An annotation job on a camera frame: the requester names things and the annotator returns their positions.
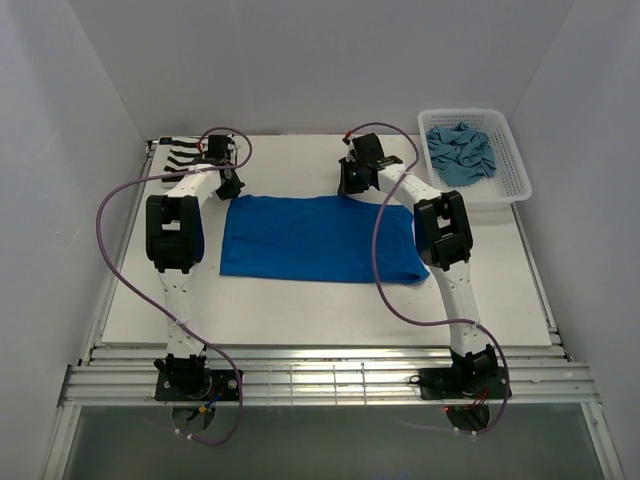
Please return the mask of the black white striped tank top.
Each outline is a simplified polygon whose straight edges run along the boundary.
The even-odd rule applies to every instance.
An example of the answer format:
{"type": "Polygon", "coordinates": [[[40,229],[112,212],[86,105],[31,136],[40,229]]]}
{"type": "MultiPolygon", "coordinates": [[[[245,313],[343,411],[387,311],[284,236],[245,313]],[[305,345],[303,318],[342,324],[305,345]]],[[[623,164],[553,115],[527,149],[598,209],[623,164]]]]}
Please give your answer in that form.
{"type": "Polygon", "coordinates": [[[184,177],[183,172],[191,165],[220,162],[237,164],[238,145],[232,134],[209,135],[204,140],[196,137],[172,138],[173,145],[161,145],[169,148],[163,172],[177,173],[177,176],[161,180],[165,190],[175,187],[184,177]]]}

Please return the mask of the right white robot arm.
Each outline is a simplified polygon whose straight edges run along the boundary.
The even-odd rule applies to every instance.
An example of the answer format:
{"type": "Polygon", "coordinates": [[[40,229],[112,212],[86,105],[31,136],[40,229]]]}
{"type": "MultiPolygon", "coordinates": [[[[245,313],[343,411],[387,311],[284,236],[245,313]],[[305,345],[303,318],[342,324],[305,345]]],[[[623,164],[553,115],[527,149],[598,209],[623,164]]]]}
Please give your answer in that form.
{"type": "Polygon", "coordinates": [[[451,365],[419,371],[414,383],[424,399],[484,398],[497,377],[498,360],[482,329],[470,279],[473,237],[463,197],[425,183],[395,155],[386,155],[378,136],[343,138],[347,153],[339,160],[338,193],[351,195],[374,188],[404,206],[413,217],[414,243],[420,260],[437,282],[446,318],[433,326],[449,328],[451,365]]]}

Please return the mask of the blue tank top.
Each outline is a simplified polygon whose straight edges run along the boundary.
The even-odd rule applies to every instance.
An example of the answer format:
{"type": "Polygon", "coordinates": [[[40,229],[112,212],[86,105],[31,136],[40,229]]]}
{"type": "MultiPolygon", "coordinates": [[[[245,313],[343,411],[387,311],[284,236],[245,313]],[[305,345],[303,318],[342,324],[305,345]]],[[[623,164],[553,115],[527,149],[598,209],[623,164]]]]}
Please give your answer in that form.
{"type": "Polygon", "coordinates": [[[379,206],[350,197],[242,196],[227,211],[220,273],[275,280],[372,283],[379,206]]]}

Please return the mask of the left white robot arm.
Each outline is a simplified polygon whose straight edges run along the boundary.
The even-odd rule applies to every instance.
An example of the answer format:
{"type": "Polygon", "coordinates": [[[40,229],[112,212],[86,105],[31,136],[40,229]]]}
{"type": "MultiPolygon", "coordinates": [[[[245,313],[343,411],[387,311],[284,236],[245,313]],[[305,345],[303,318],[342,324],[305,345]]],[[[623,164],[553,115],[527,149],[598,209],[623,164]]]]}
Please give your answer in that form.
{"type": "Polygon", "coordinates": [[[197,400],[212,387],[206,346],[192,335],[198,321],[196,270],[205,254],[201,210],[213,195],[221,200],[238,196],[244,183],[234,171],[237,145],[231,134],[165,142],[170,146],[161,180],[165,192],[146,200],[145,246],[162,285],[164,307],[177,320],[168,322],[167,354],[154,365],[163,386],[197,400]]]}

